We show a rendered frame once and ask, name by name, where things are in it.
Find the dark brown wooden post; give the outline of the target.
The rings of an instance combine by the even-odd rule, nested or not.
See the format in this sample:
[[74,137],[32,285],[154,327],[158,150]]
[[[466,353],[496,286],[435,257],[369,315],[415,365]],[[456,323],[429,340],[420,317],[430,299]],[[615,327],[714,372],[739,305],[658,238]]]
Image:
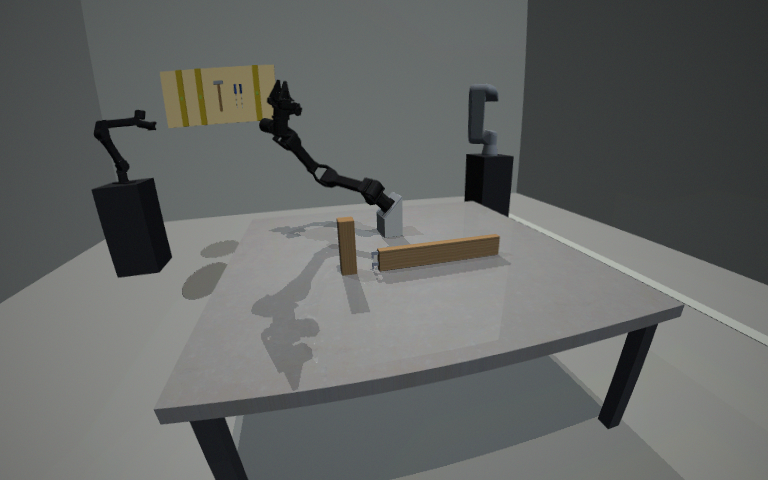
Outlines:
[[354,220],[352,217],[340,217],[336,220],[341,274],[357,274]]

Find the tan wooden board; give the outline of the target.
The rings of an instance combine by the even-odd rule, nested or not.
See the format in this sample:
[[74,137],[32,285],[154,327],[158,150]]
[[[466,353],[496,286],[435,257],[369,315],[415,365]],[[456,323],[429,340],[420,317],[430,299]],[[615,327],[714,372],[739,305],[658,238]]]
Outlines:
[[377,248],[379,271],[409,268],[498,255],[498,234]]

